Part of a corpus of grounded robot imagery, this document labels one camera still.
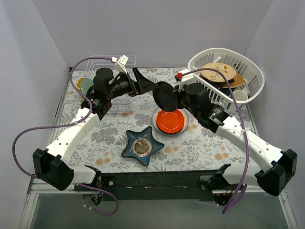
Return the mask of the dark brown plate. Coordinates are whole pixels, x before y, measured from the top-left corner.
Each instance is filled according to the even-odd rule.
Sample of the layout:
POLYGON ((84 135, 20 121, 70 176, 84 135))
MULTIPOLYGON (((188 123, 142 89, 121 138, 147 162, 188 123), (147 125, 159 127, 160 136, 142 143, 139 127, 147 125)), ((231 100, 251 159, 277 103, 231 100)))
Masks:
POLYGON ((174 88, 167 82, 158 82, 158 88, 152 91, 153 98, 158 107, 166 112, 173 112, 177 109, 174 88))

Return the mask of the blue floral green plate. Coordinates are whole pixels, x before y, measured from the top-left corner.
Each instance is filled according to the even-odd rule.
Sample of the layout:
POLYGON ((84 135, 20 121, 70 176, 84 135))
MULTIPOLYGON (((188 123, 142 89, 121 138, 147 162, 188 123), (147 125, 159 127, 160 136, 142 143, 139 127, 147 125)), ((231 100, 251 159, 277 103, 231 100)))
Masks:
POLYGON ((93 80, 90 78, 84 78, 82 81, 83 94, 86 95, 88 90, 93 86, 93 80))

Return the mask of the yellow patterned round plate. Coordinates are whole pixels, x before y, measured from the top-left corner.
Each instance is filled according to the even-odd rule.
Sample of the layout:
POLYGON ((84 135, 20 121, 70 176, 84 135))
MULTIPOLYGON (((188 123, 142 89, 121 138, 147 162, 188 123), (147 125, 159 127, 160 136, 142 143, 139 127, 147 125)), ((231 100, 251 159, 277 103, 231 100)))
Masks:
POLYGON ((84 78, 80 78, 77 82, 77 89, 79 90, 80 94, 83 94, 83 89, 82 89, 82 81, 84 78))

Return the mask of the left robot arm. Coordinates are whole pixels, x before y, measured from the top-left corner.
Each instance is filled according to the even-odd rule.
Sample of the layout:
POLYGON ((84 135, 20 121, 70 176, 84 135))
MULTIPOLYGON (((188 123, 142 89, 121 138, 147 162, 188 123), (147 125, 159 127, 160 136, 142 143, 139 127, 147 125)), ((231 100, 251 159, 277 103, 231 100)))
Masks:
POLYGON ((84 183, 89 190, 101 187, 101 172, 91 166, 72 168, 68 162, 84 137, 95 127, 110 110, 111 100, 125 94, 134 97, 158 88, 158 85, 145 78, 139 70, 132 69, 135 80, 128 73, 120 72, 116 77, 110 68, 100 68, 87 90, 87 100, 75 115, 70 126, 45 149, 33 153, 35 175, 38 179, 63 191, 70 184, 84 183))

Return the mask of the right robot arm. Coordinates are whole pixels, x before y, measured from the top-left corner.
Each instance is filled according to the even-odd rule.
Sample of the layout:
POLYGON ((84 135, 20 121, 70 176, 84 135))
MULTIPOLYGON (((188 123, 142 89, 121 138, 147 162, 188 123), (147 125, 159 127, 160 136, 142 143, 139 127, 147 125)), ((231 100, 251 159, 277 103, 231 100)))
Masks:
POLYGON ((173 90, 177 108, 188 110, 201 126, 230 141, 259 166, 258 169, 249 168, 244 172, 225 165, 210 182, 223 190, 242 182, 278 196, 295 175, 297 153, 291 149, 283 151, 243 128, 240 119, 228 115, 222 107, 211 104, 202 84, 192 83, 181 91, 178 88, 175 86, 173 90))

